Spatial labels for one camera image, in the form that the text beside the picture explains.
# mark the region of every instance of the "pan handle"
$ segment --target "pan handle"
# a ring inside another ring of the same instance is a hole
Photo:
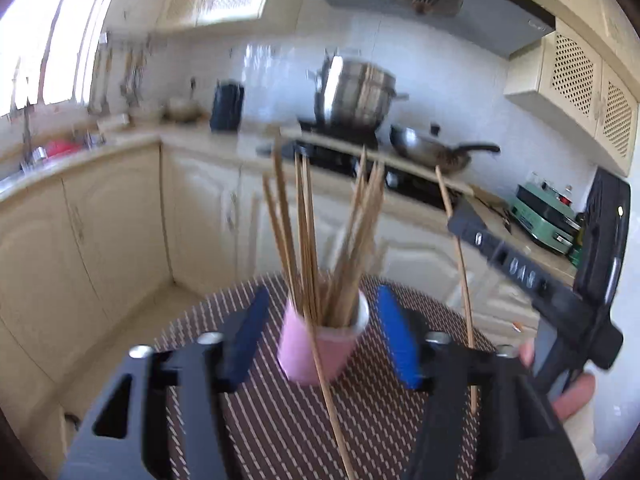
[[[451,150],[450,155],[457,156],[468,152],[500,153],[500,146],[497,144],[460,144]]]

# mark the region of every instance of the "human hand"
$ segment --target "human hand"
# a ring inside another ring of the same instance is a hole
[[[520,360],[529,368],[533,364],[533,339],[520,346]],[[558,418],[564,422],[580,411],[596,391],[596,378],[590,373],[581,374],[565,393],[551,403]]]

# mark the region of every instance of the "stove knob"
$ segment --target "stove knob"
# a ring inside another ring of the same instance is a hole
[[[398,187],[398,176],[395,173],[387,173],[385,177],[386,186],[392,189]]]

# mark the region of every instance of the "white cup rim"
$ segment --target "white cup rim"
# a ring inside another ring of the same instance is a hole
[[[298,311],[292,307],[293,313],[303,322],[304,319]],[[352,326],[333,328],[330,326],[316,326],[316,337],[325,341],[344,341],[358,338],[369,324],[369,301],[362,290],[358,290],[358,313],[356,322]]]

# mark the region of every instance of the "striped placemat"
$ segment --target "striped placemat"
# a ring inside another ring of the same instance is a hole
[[[443,304],[406,286],[367,276],[362,280],[370,324],[342,375],[332,383],[340,424],[359,479],[396,480],[408,463],[426,394],[402,387],[392,370],[375,308],[378,285],[391,285],[402,305],[427,315],[432,330],[450,333],[464,344],[464,320]],[[187,309],[156,338],[156,349],[179,348],[202,332],[215,330],[226,314],[248,306],[258,286],[269,289],[271,304],[249,378],[226,396],[225,418],[246,480],[346,478],[334,443],[319,386],[299,386],[286,379],[276,354],[287,285],[280,275],[241,283]],[[492,350],[476,331],[476,347]],[[172,434],[174,477],[188,479],[182,454],[182,419],[178,388],[170,391],[168,422]],[[478,420],[465,420],[458,480],[472,475]]]

